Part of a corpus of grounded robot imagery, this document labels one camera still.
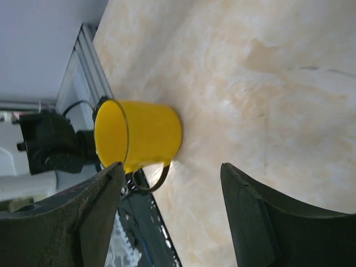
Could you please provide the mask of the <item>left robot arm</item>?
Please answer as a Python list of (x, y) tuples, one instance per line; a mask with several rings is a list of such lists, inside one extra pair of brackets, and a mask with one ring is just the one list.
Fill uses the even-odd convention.
[(43, 111), (1, 121), (1, 200), (56, 192), (56, 172), (79, 174), (99, 159), (92, 130), (75, 131), (63, 115)]

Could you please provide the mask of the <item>yellow glass mug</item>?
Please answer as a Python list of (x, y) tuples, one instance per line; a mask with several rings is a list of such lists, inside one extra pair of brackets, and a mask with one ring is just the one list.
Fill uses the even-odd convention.
[[(130, 191), (150, 194), (167, 178), (171, 161), (183, 139), (182, 123), (168, 105), (102, 97), (94, 113), (96, 153), (103, 167), (120, 162)], [(143, 167), (163, 164), (152, 187), (137, 183), (134, 174)]]

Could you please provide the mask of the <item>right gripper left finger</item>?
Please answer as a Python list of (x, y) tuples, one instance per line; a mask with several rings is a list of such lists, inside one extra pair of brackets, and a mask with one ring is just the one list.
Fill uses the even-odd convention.
[(91, 178), (14, 212), (1, 212), (1, 266), (104, 266), (124, 171)]

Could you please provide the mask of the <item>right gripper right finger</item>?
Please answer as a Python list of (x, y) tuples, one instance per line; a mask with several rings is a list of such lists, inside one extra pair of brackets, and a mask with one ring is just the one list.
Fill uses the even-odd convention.
[(294, 199), (231, 163), (220, 169), (238, 266), (355, 266), (355, 215)]

